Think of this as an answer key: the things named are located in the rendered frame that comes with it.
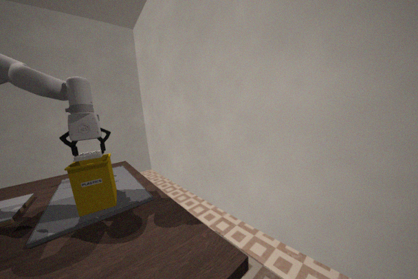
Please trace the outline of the yellow plastics bin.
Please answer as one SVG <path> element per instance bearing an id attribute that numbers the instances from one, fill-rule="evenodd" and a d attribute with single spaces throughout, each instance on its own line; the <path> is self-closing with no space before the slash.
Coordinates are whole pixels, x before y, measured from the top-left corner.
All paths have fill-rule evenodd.
<path id="1" fill-rule="evenodd" d="M 117 205 L 110 156 L 111 153 L 96 159 L 76 161 L 65 168 L 79 217 Z"/>

